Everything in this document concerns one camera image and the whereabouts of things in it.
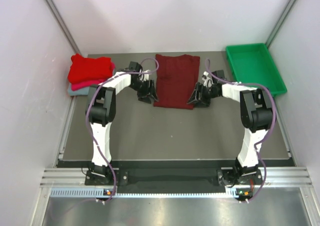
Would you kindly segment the dark red t shirt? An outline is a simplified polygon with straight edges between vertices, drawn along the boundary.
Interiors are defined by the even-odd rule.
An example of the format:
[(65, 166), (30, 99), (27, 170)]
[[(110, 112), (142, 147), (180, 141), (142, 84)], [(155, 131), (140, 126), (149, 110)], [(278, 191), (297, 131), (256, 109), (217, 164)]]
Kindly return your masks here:
[(164, 56), (156, 54), (159, 63), (156, 72), (156, 94), (158, 101), (155, 107), (192, 110), (188, 104), (195, 85), (198, 82), (200, 57), (184, 54), (180, 56)]

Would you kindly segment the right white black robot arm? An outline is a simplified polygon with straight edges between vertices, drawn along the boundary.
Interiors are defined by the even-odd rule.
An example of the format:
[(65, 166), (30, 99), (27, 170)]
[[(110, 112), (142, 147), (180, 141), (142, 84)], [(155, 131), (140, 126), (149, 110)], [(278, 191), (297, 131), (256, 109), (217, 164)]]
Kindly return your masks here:
[(223, 97), (239, 103), (240, 119), (244, 127), (241, 150), (231, 170), (221, 172), (220, 183), (229, 188), (237, 184), (250, 184), (259, 176), (258, 165), (262, 140), (268, 134), (276, 116), (272, 98), (266, 90), (227, 82), (223, 70), (205, 71), (203, 83), (195, 84), (188, 104), (207, 108), (211, 99)]

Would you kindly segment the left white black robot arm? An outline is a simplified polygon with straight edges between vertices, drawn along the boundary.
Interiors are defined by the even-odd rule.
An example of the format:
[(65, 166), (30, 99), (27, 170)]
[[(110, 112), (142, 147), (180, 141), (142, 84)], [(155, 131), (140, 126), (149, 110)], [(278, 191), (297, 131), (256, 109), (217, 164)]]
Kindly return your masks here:
[(158, 100), (155, 81), (150, 75), (159, 69), (143, 70), (140, 63), (131, 61), (129, 66), (116, 72), (106, 81), (89, 87), (85, 124), (93, 141), (93, 156), (85, 176), (88, 186), (116, 185), (116, 172), (111, 165), (110, 131), (116, 116), (116, 96), (125, 88), (137, 93), (141, 102), (152, 103)]

